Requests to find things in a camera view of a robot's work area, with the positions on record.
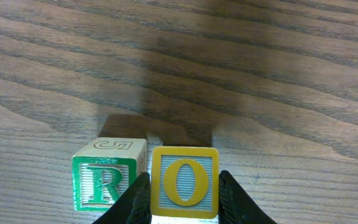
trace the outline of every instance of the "table surface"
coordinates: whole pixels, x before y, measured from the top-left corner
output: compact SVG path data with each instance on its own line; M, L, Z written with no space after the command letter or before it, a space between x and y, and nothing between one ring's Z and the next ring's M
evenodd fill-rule
M0 0L0 223L99 217L71 186L98 136L216 147L278 223L358 224L358 0Z

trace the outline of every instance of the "engraved number on block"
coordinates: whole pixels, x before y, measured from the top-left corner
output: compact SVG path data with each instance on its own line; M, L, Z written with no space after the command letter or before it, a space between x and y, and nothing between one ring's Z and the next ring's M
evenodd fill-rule
M129 149L133 142L130 141L98 141L93 144L96 149Z

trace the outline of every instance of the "green border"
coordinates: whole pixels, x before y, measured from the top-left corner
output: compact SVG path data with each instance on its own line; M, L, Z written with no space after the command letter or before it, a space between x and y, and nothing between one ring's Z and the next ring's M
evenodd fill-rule
M74 209L77 211L107 211L109 208L94 208L94 207L82 207L81 206L81 181L80 172L81 164L93 163L93 164L109 164L109 165L128 165L129 174L129 185L136 180L136 160L135 159L124 159L124 158L108 158L108 157L86 157L78 156L73 158L73 198L74 198Z

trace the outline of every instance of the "yellow block face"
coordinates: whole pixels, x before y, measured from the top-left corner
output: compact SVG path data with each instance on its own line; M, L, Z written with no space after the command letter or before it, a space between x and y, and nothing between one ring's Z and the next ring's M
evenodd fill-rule
M218 151L156 147L152 161L153 215L214 218L218 214Z

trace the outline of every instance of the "alphabet block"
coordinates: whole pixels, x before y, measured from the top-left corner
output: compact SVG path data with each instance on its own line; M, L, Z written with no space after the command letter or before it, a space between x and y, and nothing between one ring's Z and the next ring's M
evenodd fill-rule
M146 171L147 141L97 138L72 161L74 209L106 211Z
M153 215L214 218L218 214L219 155L208 147L156 147Z

